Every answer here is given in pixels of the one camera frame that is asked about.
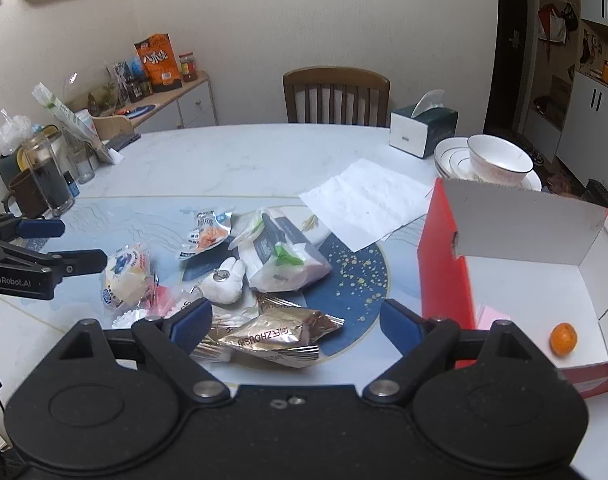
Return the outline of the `round bread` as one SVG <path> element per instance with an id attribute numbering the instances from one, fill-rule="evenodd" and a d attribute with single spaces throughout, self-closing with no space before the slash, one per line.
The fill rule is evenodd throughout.
<path id="1" fill-rule="evenodd" d="M 139 307 L 154 295 L 155 286 L 148 248 L 142 244 L 124 246 L 106 260 L 103 306 L 111 311 Z"/>

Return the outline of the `gold foil snack packet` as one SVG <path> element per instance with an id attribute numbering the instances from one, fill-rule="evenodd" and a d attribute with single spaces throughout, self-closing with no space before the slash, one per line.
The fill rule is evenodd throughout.
<path id="1" fill-rule="evenodd" d="M 345 320 L 276 296 L 258 296 L 258 315 L 219 337 L 222 346 L 275 364 L 304 368 L 321 355 L 318 341 Z"/>

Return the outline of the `orange white snack packet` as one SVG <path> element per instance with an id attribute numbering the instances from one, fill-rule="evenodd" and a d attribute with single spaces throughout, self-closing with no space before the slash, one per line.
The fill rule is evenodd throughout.
<path id="1" fill-rule="evenodd" d="M 199 211 L 194 217 L 194 229 L 180 246 L 178 259 L 191 259 L 223 244 L 230 235 L 231 224 L 231 210 Z"/>

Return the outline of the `brown mug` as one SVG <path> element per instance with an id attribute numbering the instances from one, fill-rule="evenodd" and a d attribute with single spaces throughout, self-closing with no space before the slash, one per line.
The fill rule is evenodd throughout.
<path id="1" fill-rule="evenodd" d="M 29 169 L 17 174 L 8 185 L 7 194 L 1 201 L 7 214 L 11 212 L 10 202 L 15 203 L 21 216 L 27 219 L 40 218 L 49 210 L 45 197 Z"/>

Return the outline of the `pink sticky notes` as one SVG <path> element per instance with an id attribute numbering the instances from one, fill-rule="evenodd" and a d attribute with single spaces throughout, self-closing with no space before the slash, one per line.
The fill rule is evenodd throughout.
<path id="1" fill-rule="evenodd" d="M 498 321 L 511 321 L 511 316 L 486 304 L 478 305 L 475 325 L 478 330 L 490 330 L 492 324 Z"/>

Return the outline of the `red white cardboard box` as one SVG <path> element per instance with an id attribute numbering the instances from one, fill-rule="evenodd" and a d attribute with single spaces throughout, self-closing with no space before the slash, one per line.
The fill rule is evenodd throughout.
<path id="1" fill-rule="evenodd" d="M 422 313 L 474 328 L 509 314 L 585 398 L 608 391 L 608 209 L 521 188 L 438 179 L 418 247 Z M 575 350 L 550 349 L 560 323 Z"/>

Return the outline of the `small orange tangerine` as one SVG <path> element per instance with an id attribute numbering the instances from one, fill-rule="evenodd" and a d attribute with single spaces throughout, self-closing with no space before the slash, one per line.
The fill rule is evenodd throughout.
<path id="1" fill-rule="evenodd" d="M 560 358 L 569 356 L 575 350 L 577 344 L 577 332 L 572 324 L 566 322 L 555 326 L 549 336 L 550 349 Z"/>

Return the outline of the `white paper napkin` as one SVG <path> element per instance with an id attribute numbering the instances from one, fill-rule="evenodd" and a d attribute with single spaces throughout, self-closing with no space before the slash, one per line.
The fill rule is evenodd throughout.
<path id="1" fill-rule="evenodd" d="M 424 216 L 430 185 L 362 158 L 299 196 L 352 252 Z"/>

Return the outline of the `stacked white plates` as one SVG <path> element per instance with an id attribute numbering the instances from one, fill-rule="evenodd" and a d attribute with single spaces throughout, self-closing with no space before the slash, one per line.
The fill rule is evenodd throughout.
<path id="1" fill-rule="evenodd" d="M 434 152 L 434 164 L 441 177 L 456 180 L 484 182 L 472 169 L 468 154 L 468 138 L 451 138 L 437 144 Z M 519 186 L 523 190 L 540 192 L 542 184 L 533 169 Z"/>

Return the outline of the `white sideboard cabinet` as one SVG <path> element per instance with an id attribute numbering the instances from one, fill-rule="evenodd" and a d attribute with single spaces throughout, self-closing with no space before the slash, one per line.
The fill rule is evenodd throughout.
<path id="1" fill-rule="evenodd" d="M 185 82 L 179 89 L 152 93 L 125 106 L 126 110 L 137 107 L 151 107 L 151 110 L 129 118 L 118 115 L 113 108 L 94 118 L 100 138 L 107 141 L 122 133 L 146 134 L 218 125 L 211 81 L 205 70 L 198 70 L 197 79 Z"/>

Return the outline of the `white ceramic bowl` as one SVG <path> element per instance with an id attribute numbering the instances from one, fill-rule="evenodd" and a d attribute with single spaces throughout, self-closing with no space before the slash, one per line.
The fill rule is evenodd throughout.
<path id="1" fill-rule="evenodd" d="M 489 183 L 519 186 L 534 169 L 526 152 L 497 136 L 469 136 L 468 154 L 475 174 Z"/>

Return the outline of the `orange snack bag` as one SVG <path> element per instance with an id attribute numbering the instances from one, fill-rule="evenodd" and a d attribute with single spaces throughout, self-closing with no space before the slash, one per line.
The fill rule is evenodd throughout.
<path id="1" fill-rule="evenodd" d="M 135 49 L 153 92 L 171 91 L 182 86 L 182 76 L 167 34 L 154 34 L 136 42 Z"/>

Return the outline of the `red sauce jar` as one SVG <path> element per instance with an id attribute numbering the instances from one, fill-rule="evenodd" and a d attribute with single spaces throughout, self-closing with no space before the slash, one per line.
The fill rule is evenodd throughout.
<path id="1" fill-rule="evenodd" d="M 185 52 L 179 55 L 179 63 L 183 81 L 190 82 L 197 80 L 197 64 L 195 64 L 195 58 L 192 52 Z"/>

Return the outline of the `wooden dining chair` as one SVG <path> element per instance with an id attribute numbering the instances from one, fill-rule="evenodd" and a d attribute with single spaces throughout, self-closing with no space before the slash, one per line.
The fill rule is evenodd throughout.
<path id="1" fill-rule="evenodd" d="M 391 83 L 379 73 L 347 66 L 311 66 L 282 77 L 287 121 L 386 128 Z"/>

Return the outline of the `white tall cabinet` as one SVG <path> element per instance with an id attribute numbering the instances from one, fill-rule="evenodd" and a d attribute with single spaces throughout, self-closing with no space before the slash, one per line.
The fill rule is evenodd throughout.
<path id="1" fill-rule="evenodd" d="M 523 132 L 546 162 L 608 191 L 608 0 L 535 0 Z"/>

